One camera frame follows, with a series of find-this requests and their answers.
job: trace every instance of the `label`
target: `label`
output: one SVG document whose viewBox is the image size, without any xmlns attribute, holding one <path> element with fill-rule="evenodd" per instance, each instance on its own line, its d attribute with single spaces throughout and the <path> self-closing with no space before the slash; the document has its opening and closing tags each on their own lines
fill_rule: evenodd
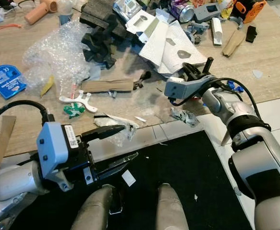
<svg viewBox="0 0 280 230">
<path fill-rule="evenodd" d="M 18 80 L 20 75 L 21 72 L 15 66 L 0 66 L 0 94 L 5 99 L 13 97 L 26 88 L 26 84 Z"/>
<path fill-rule="evenodd" d="M 78 148 L 78 143 L 72 126 L 64 126 L 71 149 Z"/>
</svg>

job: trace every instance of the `cardboard strip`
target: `cardboard strip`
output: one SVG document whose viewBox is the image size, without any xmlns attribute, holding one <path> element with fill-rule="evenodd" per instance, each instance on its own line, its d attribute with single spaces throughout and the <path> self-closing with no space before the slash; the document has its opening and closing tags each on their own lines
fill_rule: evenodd
<svg viewBox="0 0 280 230">
<path fill-rule="evenodd" d="M 16 116 L 2 116 L 0 130 L 0 164 L 6 153 L 9 139 L 15 124 Z"/>
<path fill-rule="evenodd" d="M 118 80 L 89 80 L 82 83 L 84 92 L 107 92 L 107 91 L 132 91 L 134 87 L 133 79 Z"/>
<path fill-rule="evenodd" d="M 243 41 L 244 38 L 245 38 L 245 33 L 242 30 L 235 30 L 230 40 L 222 50 L 223 55 L 229 57 L 240 45 L 240 43 Z"/>
</svg>

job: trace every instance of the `bubble wrap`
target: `bubble wrap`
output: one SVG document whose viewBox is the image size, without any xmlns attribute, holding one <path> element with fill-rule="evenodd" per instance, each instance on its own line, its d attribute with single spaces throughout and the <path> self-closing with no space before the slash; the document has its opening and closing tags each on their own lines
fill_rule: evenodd
<svg viewBox="0 0 280 230">
<path fill-rule="evenodd" d="M 91 28 L 79 19 L 64 24 L 31 46 L 23 56 L 23 64 L 29 68 L 22 76 L 27 89 L 40 94 L 51 74 L 57 88 L 57 96 L 70 97 L 73 85 L 79 85 L 89 77 L 90 64 L 86 62 L 81 43 Z"/>
</svg>

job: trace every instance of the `gray device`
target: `gray device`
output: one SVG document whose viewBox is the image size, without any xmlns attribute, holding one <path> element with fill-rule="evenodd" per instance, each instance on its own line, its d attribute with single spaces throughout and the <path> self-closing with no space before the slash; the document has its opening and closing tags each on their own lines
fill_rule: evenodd
<svg viewBox="0 0 280 230">
<path fill-rule="evenodd" d="M 221 10 L 217 2 L 194 8 L 194 19 L 197 23 L 206 22 L 212 18 L 218 18 L 220 15 Z"/>
</svg>

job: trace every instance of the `white paper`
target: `white paper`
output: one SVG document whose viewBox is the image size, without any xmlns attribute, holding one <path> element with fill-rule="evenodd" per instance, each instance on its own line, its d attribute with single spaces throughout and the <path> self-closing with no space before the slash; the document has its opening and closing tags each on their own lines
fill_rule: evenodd
<svg viewBox="0 0 280 230">
<path fill-rule="evenodd" d="M 132 184 L 136 182 L 136 179 L 133 177 L 129 170 L 126 170 L 122 174 L 122 177 L 129 187 L 131 187 Z"/>
<path fill-rule="evenodd" d="M 147 20 L 140 19 L 140 16 L 144 16 Z M 133 16 L 126 24 L 126 30 L 135 34 L 136 32 L 144 32 L 146 28 L 152 23 L 155 17 L 143 10 L 140 10 Z"/>
<path fill-rule="evenodd" d="M 165 38 L 169 26 L 164 22 L 158 22 L 155 30 L 144 45 L 139 55 L 150 60 L 157 66 L 160 66 L 163 59 L 163 51 L 165 46 Z"/>
<path fill-rule="evenodd" d="M 158 73 L 174 74 L 183 67 L 184 62 L 192 65 L 206 62 L 206 58 L 191 43 L 177 20 L 170 24 L 166 38 L 172 39 L 175 45 L 173 46 L 169 42 L 165 43 L 162 64 L 157 69 Z M 180 58 L 177 54 L 179 50 L 184 50 L 191 56 Z"/>
<path fill-rule="evenodd" d="M 222 26 L 219 18 L 212 18 L 211 29 L 213 35 L 213 44 L 222 45 Z"/>
</svg>

